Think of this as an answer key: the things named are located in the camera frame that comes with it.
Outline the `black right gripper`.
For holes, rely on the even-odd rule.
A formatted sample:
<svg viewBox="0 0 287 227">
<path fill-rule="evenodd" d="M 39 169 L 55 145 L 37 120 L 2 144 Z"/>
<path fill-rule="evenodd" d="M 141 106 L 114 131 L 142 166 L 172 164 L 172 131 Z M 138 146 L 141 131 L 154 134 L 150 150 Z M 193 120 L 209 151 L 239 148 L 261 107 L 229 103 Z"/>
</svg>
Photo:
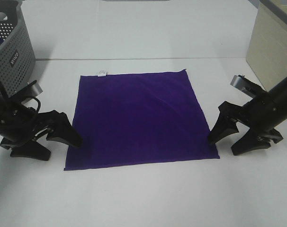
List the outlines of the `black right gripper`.
<svg viewBox="0 0 287 227">
<path fill-rule="evenodd" d="M 275 127 L 287 119 L 287 77 L 243 106 L 224 101 L 218 109 L 218 119 L 207 137 L 209 144 L 238 133 L 236 124 L 240 122 L 249 130 L 231 146 L 235 156 L 268 149 L 271 141 L 277 144 L 283 140 Z"/>
</svg>

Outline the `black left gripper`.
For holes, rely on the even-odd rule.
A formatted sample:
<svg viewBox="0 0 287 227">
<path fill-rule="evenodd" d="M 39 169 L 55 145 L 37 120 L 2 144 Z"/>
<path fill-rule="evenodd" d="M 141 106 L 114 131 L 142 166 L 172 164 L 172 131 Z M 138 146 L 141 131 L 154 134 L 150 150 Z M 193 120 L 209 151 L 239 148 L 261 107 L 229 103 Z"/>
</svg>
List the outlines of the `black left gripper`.
<svg viewBox="0 0 287 227">
<path fill-rule="evenodd" d="M 37 108 L 25 107 L 22 101 L 33 99 Z M 41 102 L 34 96 L 22 96 L 17 99 L 9 98 L 6 92 L 0 94 L 0 136 L 3 137 L 0 146 L 11 149 L 10 157 L 26 157 L 48 161 L 51 151 L 33 140 L 35 124 Z M 60 142 L 75 148 L 80 148 L 83 139 L 72 127 L 64 112 L 55 110 L 41 113 L 40 119 L 48 127 L 46 140 Z"/>
</svg>

